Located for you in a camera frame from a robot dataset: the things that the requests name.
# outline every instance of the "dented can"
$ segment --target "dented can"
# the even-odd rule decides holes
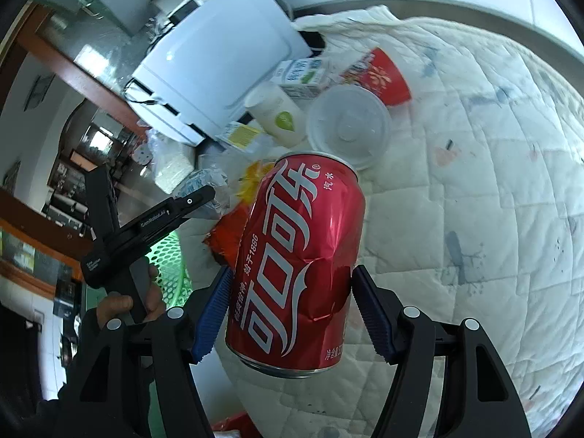
[[[284,378],[341,359],[365,198],[341,159],[289,153],[264,177],[243,232],[227,346]]]

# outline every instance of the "can bottom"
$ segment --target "can bottom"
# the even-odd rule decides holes
[[[324,372],[326,370],[332,369],[336,364],[330,365],[329,367],[324,367],[322,369],[309,369],[309,370],[299,370],[299,369],[286,369],[282,367],[276,367],[275,365],[264,364],[263,362],[251,359],[239,352],[233,350],[229,344],[227,347],[231,352],[233,352],[245,365],[251,367],[262,374],[266,374],[272,377],[278,377],[279,379],[307,379],[308,377]]]

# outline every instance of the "quilted fabric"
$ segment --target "quilted fabric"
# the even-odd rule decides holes
[[[411,103],[389,109],[391,142],[360,173],[360,258],[375,282],[434,320],[482,323],[506,364],[533,436],[544,436],[584,368],[584,108],[551,67],[514,41],[442,20],[398,21],[385,7],[305,17],[338,69],[380,46],[399,54]],[[195,287],[217,266],[180,233]],[[266,438],[370,436],[394,368],[376,356],[354,303],[340,364],[281,380],[217,352]],[[422,424],[435,424],[443,362]]]

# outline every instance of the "perforated green basket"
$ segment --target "perforated green basket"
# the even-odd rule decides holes
[[[170,232],[160,242],[154,244],[146,256],[160,272],[156,283],[162,289],[162,299],[166,307],[184,306],[193,292],[193,287],[186,272],[176,231]]]

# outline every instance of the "human hand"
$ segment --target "human hand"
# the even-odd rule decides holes
[[[146,310],[148,315],[144,318],[144,321],[153,321],[159,317],[162,313],[166,311],[166,303],[162,300],[162,290],[160,287],[154,283],[154,279],[158,276],[158,269],[153,264],[148,267],[148,274],[150,275],[150,288],[146,294]],[[118,315],[128,313],[134,302],[132,297],[128,295],[118,296],[118,297],[106,297],[103,298],[97,305],[95,314],[97,316],[97,324],[99,329],[104,327],[110,319],[115,318]]]

